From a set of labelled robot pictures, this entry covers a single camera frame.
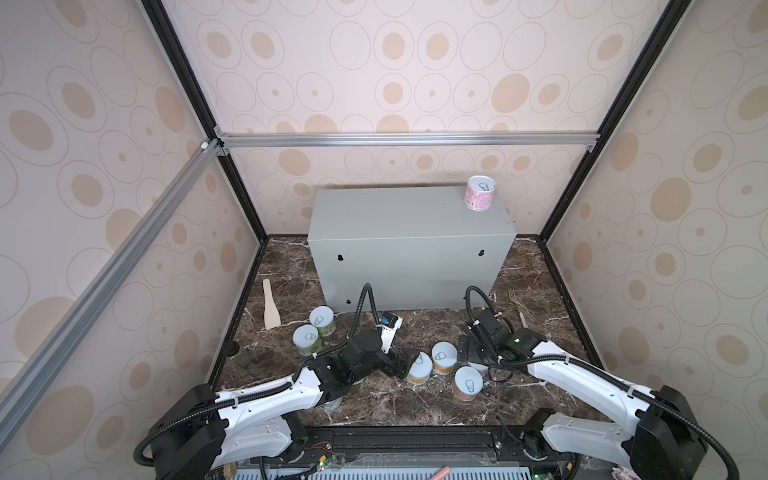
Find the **pink can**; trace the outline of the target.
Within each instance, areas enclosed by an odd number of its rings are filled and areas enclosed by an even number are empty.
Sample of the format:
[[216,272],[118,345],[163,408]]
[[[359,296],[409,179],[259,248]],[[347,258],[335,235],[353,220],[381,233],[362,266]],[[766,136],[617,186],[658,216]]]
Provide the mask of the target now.
[[488,176],[475,175],[468,179],[464,195],[466,207],[472,211],[487,210],[494,198],[495,181]]

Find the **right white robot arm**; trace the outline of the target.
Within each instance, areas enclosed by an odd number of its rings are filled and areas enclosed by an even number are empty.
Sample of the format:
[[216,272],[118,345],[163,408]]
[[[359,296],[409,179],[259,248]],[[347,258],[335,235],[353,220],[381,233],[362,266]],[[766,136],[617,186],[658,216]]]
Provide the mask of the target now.
[[574,418],[541,408],[523,426],[518,441],[532,459],[550,452],[598,458],[631,469],[641,479],[692,479],[714,451],[729,479],[740,472],[726,448],[696,420],[686,398],[672,387],[631,383],[568,354],[527,328],[510,330],[500,314],[470,313],[458,357],[557,386],[606,416]]

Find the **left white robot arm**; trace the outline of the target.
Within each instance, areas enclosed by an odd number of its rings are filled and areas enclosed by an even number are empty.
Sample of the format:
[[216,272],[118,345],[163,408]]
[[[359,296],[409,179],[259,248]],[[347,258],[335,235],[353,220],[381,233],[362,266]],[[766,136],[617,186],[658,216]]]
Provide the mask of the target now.
[[278,380],[220,392],[197,385],[138,442],[133,460],[158,479],[203,479],[226,464],[281,457],[306,441],[293,413],[333,402],[376,372],[404,379],[419,356],[385,351],[380,333],[366,329]]

